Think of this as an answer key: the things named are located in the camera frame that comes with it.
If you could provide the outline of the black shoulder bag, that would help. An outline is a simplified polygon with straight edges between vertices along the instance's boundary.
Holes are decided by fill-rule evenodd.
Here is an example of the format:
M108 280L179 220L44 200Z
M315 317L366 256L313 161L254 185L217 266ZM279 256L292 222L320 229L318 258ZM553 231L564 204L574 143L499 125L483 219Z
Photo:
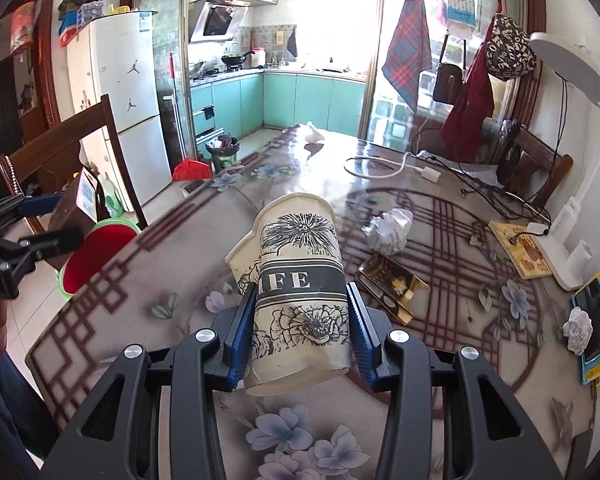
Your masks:
M449 36L450 34L447 32L441 47L432 99L434 102L454 105L460 96L460 92L462 92L464 84L466 70L466 41L463 41L463 65L458 66L452 63L445 63L443 62L443 59L446 47L448 46Z

